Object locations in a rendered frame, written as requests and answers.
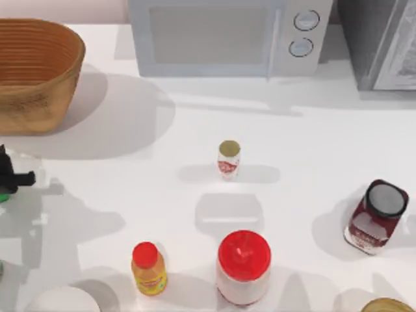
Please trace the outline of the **dark red jar black lid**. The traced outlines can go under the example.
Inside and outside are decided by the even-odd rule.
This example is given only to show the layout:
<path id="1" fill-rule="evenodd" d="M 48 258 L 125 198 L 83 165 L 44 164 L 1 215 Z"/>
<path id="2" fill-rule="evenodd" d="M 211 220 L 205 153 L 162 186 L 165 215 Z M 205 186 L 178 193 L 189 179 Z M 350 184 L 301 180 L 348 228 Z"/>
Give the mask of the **dark red jar black lid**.
<path id="1" fill-rule="evenodd" d="M 408 193 L 383 179 L 368 186 L 344 230 L 344 239 L 367 255 L 389 242 L 409 203 Z"/>

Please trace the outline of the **yellow bottle red cap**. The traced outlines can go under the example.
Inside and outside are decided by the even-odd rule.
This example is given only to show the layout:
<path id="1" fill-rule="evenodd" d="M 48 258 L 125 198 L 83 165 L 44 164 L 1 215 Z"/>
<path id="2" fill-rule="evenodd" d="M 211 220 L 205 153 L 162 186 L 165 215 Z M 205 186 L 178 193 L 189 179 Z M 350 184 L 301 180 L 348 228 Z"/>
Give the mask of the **yellow bottle red cap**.
<path id="1" fill-rule="evenodd" d="M 165 262 L 154 243 L 144 241 L 134 247 L 131 270 L 143 295 L 155 296 L 165 290 L 168 282 Z"/>

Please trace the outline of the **woven brown basket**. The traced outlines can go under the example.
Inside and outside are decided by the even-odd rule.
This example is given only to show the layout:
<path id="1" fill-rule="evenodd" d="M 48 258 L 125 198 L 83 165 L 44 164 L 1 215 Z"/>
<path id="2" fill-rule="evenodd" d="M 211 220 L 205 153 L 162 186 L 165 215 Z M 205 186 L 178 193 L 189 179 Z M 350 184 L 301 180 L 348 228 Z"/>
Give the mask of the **woven brown basket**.
<path id="1" fill-rule="evenodd" d="M 86 46 L 69 27 L 0 18 L 0 135 L 55 130 L 72 102 Z"/>

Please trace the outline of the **microwave knob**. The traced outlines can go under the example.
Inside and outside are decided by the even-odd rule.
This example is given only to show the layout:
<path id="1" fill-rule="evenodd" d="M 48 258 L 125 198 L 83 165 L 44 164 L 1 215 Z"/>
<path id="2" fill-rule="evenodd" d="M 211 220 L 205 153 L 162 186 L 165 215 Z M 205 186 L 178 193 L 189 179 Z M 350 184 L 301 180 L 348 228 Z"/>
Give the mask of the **microwave knob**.
<path id="1" fill-rule="evenodd" d="M 289 45 L 289 53 L 296 58 L 303 58 L 311 54 L 314 49 L 313 42 L 308 38 L 294 40 Z"/>
<path id="2" fill-rule="evenodd" d="M 315 10 L 305 10 L 294 17 L 294 26 L 299 31 L 311 31 L 320 22 L 319 13 Z"/>

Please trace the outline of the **red and white can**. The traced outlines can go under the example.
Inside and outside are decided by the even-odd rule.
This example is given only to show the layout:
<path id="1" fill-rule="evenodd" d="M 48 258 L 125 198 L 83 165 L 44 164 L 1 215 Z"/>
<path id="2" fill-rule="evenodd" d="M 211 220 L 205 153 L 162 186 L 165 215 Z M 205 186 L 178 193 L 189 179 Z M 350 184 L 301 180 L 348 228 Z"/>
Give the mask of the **red and white can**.
<path id="1" fill-rule="evenodd" d="M 241 146 L 235 140 L 224 140 L 218 147 L 217 167 L 221 176 L 231 181 L 239 170 Z"/>

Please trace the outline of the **white bowl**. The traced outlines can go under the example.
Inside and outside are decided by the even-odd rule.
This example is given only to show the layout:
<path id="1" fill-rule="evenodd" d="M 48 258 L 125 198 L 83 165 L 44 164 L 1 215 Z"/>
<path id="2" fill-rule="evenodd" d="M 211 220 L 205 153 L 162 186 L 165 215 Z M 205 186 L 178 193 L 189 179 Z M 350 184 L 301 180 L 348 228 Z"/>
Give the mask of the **white bowl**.
<path id="1" fill-rule="evenodd" d="M 72 286 L 55 287 L 35 297 L 24 312 L 101 312 L 86 291 Z"/>

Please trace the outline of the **grey cabinet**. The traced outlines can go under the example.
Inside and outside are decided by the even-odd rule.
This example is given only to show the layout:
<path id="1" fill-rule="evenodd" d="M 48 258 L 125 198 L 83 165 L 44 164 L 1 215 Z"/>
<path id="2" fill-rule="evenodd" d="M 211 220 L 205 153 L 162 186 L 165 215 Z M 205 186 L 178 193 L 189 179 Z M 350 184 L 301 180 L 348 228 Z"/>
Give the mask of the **grey cabinet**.
<path id="1" fill-rule="evenodd" d="M 416 0 L 337 0 L 359 90 L 416 91 Z"/>

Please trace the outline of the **white jar red lid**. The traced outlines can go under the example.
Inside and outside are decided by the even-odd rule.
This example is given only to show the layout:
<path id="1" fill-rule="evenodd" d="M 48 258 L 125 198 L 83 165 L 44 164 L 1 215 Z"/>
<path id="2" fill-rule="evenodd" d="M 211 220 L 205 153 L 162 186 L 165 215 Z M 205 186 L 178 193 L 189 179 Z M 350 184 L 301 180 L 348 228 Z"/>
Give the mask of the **white jar red lid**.
<path id="1" fill-rule="evenodd" d="M 241 229 L 228 234 L 217 253 L 216 286 L 232 304 L 248 306 L 266 294 L 272 252 L 258 233 Z"/>

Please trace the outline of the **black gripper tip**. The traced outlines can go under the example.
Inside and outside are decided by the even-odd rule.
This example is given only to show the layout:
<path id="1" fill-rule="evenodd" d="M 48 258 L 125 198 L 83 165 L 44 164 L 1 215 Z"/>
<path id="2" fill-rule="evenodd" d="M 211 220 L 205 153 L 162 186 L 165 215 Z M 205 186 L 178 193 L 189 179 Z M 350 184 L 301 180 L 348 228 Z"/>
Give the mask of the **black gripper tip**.
<path id="1" fill-rule="evenodd" d="M 33 171 L 27 173 L 15 173 L 12 160 L 6 152 L 5 146 L 0 145 L 0 197 L 9 197 L 17 193 L 19 187 L 31 187 L 36 182 Z"/>

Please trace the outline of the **pale microwave oven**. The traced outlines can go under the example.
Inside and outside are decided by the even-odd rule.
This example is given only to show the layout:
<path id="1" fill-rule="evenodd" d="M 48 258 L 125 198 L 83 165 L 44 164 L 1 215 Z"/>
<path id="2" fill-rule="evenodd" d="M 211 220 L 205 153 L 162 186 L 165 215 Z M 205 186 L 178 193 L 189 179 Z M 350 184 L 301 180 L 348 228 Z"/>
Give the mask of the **pale microwave oven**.
<path id="1" fill-rule="evenodd" d="M 136 61 L 144 77 L 301 77 L 315 72 L 333 0 L 127 0 Z M 294 17 L 315 10 L 299 31 Z M 310 39 L 306 57 L 289 53 Z"/>

